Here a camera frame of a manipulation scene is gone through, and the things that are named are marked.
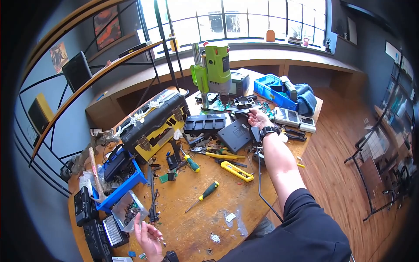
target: screwdriver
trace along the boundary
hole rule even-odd
[[[185,155],[185,160],[188,162],[188,164],[192,168],[192,170],[195,171],[195,173],[198,173],[199,170],[200,170],[198,164],[195,163],[189,155],[185,154],[185,152],[182,150],[182,148],[180,150]]]
[[[205,190],[205,192],[198,198],[198,200],[190,207],[190,208],[188,208],[188,210],[186,210],[185,211],[185,213],[186,212],[188,212],[191,208],[193,208],[194,207],[194,205],[196,205],[196,204],[198,204],[198,202],[199,201],[202,201],[202,200],[204,200],[204,198],[206,198],[207,196],[209,196],[212,192],[214,192],[215,191],[215,189],[219,186],[220,184],[217,182],[217,181],[215,181],[214,183],[212,183],[208,188],[207,188],[207,190]]]

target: blue storage box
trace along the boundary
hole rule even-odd
[[[254,91],[277,106],[298,111],[298,103],[293,102],[284,92],[272,90],[270,86],[282,86],[282,81],[273,74],[267,74],[264,77],[255,80]]]
[[[112,157],[112,160],[116,158],[117,155],[119,155],[121,152],[123,152],[125,149],[121,148],[120,150],[118,150],[116,152],[116,154]],[[108,166],[107,164],[108,161],[105,162],[105,164],[103,165],[103,168],[106,169],[106,167]],[[119,199],[121,199],[121,197],[123,197],[125,195],[125,193],[128,192],[128,190],[132,189],[133,187],[135,187],[136,184],[138,183],[143,183],[146,184],[147,183],[147,179],[144,177],[143,172],[141,172],[140,167],[138,166],[137,162],[135,161],[135,159],[132,159],[132,162],[135,166],[135,169],[137,170],[132,176],[130,176],[122,185],[120,185],[112,194],[110,194],[105,201],[103,201],[102,203],[97,203],[96,202],[96,208],[98,210],[102,210],[105,211],[107,213],[111,212],[111,206],[113,204],[115,204],[116,202],[118,202]],[[94,198],[99,198],[99,194],[97,193],[97,191],[93,188],[93,197]]]

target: black watch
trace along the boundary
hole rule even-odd
[[[262,128],[262,130],[261,130],[261,140],[263,140],[265,135],[267,135],[269,133],[276,133],[276,128],[273,127],[273,126],[265,126],[264,128]]]

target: drill press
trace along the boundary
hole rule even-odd
[[[231,88],[230,60],[228,45],[210,46],[204,43],[205,54],[199,55],[198,43],[192,44],[195,65],[191,66],[192,80],[201,91],[203,109],[208,108],[208,92],[219,93],[225,105]]]

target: window frame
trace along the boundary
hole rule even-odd
[[[205,39],[205,40],[202,40],[201,30],[200,30],[200,27],[199,27],[199,19],[198,18],[199,17],[204,17],[204,16],[221,15],[222,27],[223,27],[223,31],[224,31],[224,38],[222,38],[222,39],[237,39],[237,38],[243,39],[243,38],[246,38],[246,37],[245,36],[243,36],[243,37],[227,37],[227,26],[226,26],[226,18],[225,18],[225,16],[226,15],[246,15],[246,17],[247,17],[247,38],[249,38],[249,39],[259,39],[260,37],[250,36],[250,26],[249,26],[249,14],[250,14],[250,15],[256,15],[256,16],[267,16],[268,17],[268,28],[270,27],[270,19],[269,19],[270,17],[284,19],[285,20],[285,37],[289,37],[288,21],[294,21],[296,23],[300,23],[301,24],[301,41],[303,40],[303,27],[304,27],[304,25],[305,26],[313,27],[314,28],[314,30],[313,30],[313,40],[312,40],[312,43],[311,44],[309,43],[309,45],[314,46],[314,47],[319,47],[318,45],[315,45],[314,44],[314,42],[315,42],[315,35],[316,35],[316,29],[322,30],[324,32],[323,41],[322,41],[323,44],[324,44],[324,41],[326,39],[326,24],[327,24],[327,20],[328,20],[327,15],[324,14],[325,15],[324,28],[316,27],[316,13],[317,13],[316,12],[316,9],[311,8],[310,6],[306,6],[303,3],[298,3],[299,5],[301,5],[301,22],[299,22],[299,21],[295,21],[295,20],[292,20],[292,19],[289,19],[288,18],[288,1],[289,0],[285,0],[286,17],[280,17],[280,16],[272,16],[272,15],[270,15],[270,12],[269,12],[269,0],[266,0],[267,1],[267,7],[268,7],[268,10],[267,10],[267,14],[266,15],[264,15],[264,14],[253,14],[253,13],[249,13],[248,8],[246,8],[246,13],[225,12],[223,0],[220,0],[220,1],[221,1],[221,13],[198,15],[197,11],[195,10],[195,16],[190,16],[190,17],[186,17],[186,18],[182,18],[182,19],[178,19],[178,20],[174,20],[174,21],[170,21],[169,20],[169,22],[163,23],[162,25],[164,26],[164,25],[167,25],[167,24],[169,24],[169,25],[172,24],[172,26],[173,26],[173,23],[174,22],[178,22],[178,21],[182,21],[182,20],[186,20],[186,19],[191,19],[191,18],[196,18],[197,26],[198,26],[199,42],[202,43],[202,42],[208,41],[208,40],[209,41],[214,41],[215,39]],[[143,28],[144,36],[145,36],[145,39],[146,40],[149,40],[150,39],[149,34],[148,34],[149,30],[158,28],[158,26],[154,26],[152,28],[148,28],[147,27],[147,22],[145,21],[144,16],[143,16],[143,10],[142,10],[141,0],[137,0],[137,2],[138,2],[139,14],[140,14],[140,22],[141,22],[141,25],[142,25],[142,28]],[[325,11],[326,11],[325,13],[327,13],[327,8],[328,8],[327,7],[327,2],[324,1],[324,4],[325,4]],[[310,9],[314,10],[314,25],[313,26],[304,23],[304,7],[303,6],[306,6],[307,8],[310,8]]]

